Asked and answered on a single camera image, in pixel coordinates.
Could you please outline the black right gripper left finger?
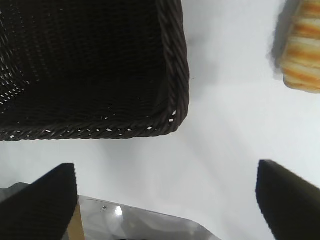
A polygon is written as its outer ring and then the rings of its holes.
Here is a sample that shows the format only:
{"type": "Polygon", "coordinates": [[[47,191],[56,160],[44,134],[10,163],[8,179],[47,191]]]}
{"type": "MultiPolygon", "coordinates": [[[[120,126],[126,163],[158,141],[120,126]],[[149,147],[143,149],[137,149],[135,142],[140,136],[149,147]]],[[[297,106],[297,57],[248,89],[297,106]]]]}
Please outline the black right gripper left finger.
{"type": "Polygon", "coordinates": [[[27,184],[0,190],[2,240],[62,240],[78,203],[75,166],[63,163],[27,184]]]}

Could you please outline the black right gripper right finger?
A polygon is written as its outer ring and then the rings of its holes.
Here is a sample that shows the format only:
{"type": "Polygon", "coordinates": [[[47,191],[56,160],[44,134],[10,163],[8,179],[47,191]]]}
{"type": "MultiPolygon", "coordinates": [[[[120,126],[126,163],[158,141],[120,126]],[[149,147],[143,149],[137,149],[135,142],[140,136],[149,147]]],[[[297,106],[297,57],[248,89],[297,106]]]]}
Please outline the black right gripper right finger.
{"type": "Polygon", "coordinates": [[[275,239],[320,238],[320,190],[316,186],[272,160],[260,160],[255,195],[275,239]]]}

